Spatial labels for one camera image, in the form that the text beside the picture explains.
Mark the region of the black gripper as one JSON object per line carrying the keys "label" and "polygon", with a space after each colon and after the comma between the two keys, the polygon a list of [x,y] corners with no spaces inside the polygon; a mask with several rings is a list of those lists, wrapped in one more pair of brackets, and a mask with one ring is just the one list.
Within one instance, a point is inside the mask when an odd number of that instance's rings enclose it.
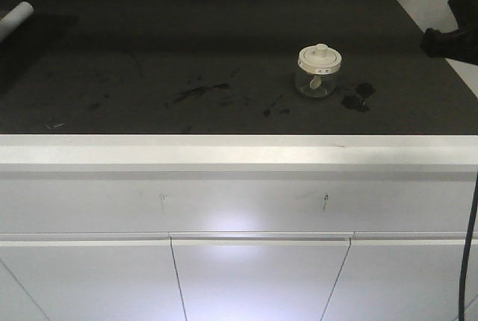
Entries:
{"label": "black gripper", "polygon": [[428,28],[420,47],[429,57],[477,64],[477,0],[448,0],[459,29],[448,33]]}

